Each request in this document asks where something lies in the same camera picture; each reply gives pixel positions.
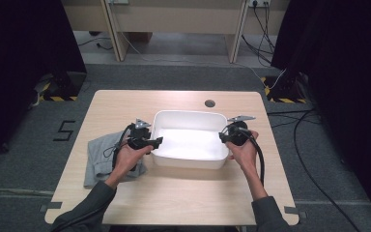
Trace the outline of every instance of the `hand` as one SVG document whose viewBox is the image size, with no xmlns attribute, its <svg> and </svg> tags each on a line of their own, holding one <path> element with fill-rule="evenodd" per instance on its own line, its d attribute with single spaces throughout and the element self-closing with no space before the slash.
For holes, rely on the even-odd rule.
<svg viewBox="0 0 371 232">
<path fill-rule="evenodd" d="M 258 132 L 251 130 L 250 131 L 252 136 L 257 139 Z M 225 145 L 231 150 L 233 153 L 230 156 L 231 160 L 236 160 L 236 162 L 240 165 L 242 170 L 246 168 L 255 168 L 256 169 L 256 157 L 257 157 L 257 150 L 255 149 L 254 145 L 248 140 L 242 145 L 237 146 L 232 142 L 226 142 Z"/>
<path fill-rule="evenodd" d="M 128 174 L 128 172 L 137 164 L 137 162 L 145 155 L 153 150 L 153 146 L 149 145 L 139 150 L 134 150 L 128 144 L 124 144 L 120 148 L 117 155 L 116 165 L 110 177 L 105 181 L 107 185 L 116 188 L 120 181 Z"/>
</svg>

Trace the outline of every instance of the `sleeve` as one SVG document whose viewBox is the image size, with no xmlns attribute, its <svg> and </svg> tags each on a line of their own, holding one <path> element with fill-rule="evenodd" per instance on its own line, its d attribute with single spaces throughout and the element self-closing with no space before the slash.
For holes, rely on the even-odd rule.
<svg viewBox="0 0 371 232">
<path fill-rule="evenodd" d="M 292 231 L 284 220 L 272 196 L 264 197 L 251 203 L 259 232 Z"/>
<path fill-rule="evenodd" d="M 115 189 L 98 182 L 73 210 L 55 219 L 50 231 L 101 231 L 104 212 L 115 195 Z"/>
</svg>

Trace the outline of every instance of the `table top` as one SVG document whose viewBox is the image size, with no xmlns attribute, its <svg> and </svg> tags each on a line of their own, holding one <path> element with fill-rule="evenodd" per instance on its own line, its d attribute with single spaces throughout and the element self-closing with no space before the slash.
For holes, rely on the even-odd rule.
<svg viewBox="0 0 371 232">
<path fill-rule="evenodd" d="M 215 102 L 205 106 L 206 100 Z M 97 91 L 71 150 L 52 202 L 62 202 L 61 209 L 48 209 L 45 220 L 73 209 L 90 192 L 83 187 L 88 141 L 122 131 L 136 118 L 150 124 L 161 110 L 215 112 L 227 118 L 255 116 L 246 121 L 258 131 L 257 139 L 265 160 L 265 188 L 272 195 L 291 225 L 298 215 L 285 214 L 284 207 L 295 207 L 284 168 L 261 98 L 255 92 L 220 91 Z M 227 160 L 217 170 L 157 166 L 152 156 L 145 156 L 148 171 L 117 187 L 103 223 L 137 225 L 254 225 L 252 197 L 246 179 L 234 160 Z"/>
</svg>

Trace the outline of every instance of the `white cable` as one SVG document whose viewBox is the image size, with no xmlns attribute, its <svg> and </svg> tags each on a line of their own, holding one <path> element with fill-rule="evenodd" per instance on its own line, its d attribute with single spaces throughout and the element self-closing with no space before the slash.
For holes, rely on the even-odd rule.
<svg viewBox="0 0 371 232">
<path fill-rule="evenodd" d="M 147 59 L 147 58 L 144 58 L 143 57 L 143 54 L 141 54 L 140 51 L 138 51 L 133 44 L 131 44 L 131 42 L 128 40 L 128 38 L 125 36 L 124 33 L 121 33 L 121 35 L 125 38 L 126 42 L 131 46 L 131 48 L 134 49 L 134 51 L 140 55 L 140 59 L 144 60 L 144 61 L 148 61 L 148 62 L 159 62 L 159 61 L 165 61 L 165 62 L 186 62 L 186 63 L 191 63 L 191 64 L 199 64 L 199 65 L 216 65 L 216 66 L 226 66 L 226 67 L 229 67 L 228 65 L 224 65 L 224 64 L 220 64 L 220 63 L 216 63 L 216 62 L 199 62 L 199 61 L 189 61 L 189 60 L 166 60 L 166 59 Z M 238 63 L 231 63 L 231 65 L 236 65 L 236 66 L 240 66 L 240 67 L 244 67 L 244 68 L 247 68 L 247 69 L 250 69 L 252 70 L 252 72 L 255 74 L 256 77 L 258 77 L 261 81 L 261 83 L 263 84 L 264 88 L 266 89 L 272 89 L 273 87 L 275 87 L 276 83 L 278 82 L 279 78 L 282 76 L 282 74 L 285 73 L 286 70 L 283 70 L 278 78 L 276 79 L 276 81 L 273 83 L 272 87 L 268 87 L 261 79 L 261 76 L 259 76 L 257 74 L 256 71 L 254 71 L 254 69 L 248 67 L 248 66 L 245 66 L 245 65 L 242 65 L 242 64 L 238 64 Z"/>
</svg>

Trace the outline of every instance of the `silver metal part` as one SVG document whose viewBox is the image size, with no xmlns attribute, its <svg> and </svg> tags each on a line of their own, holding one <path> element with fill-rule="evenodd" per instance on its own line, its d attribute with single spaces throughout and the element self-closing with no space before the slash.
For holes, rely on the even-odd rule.
<svg viewBox="0 0 371 232">
<path fill-rule="evenodd" d="M 244 116 L 244 115 L 240 115 L 240 116 L 237 116 L 237 117 L 234 117 L 234 118 L 229 118 L 228 119 L 228 122 L 240 122 L 240 121 L 246 121 L 246 120 L 254 120 L 255 117 L 254 116 Z"/>
<path fill-rule="evenodd" d="M 147 128 L 149 126 L 151 126 L 149 123 L 146 123 L 141 119 L 135 119 L 135 128 L 136 129 Z"/>
</svg>

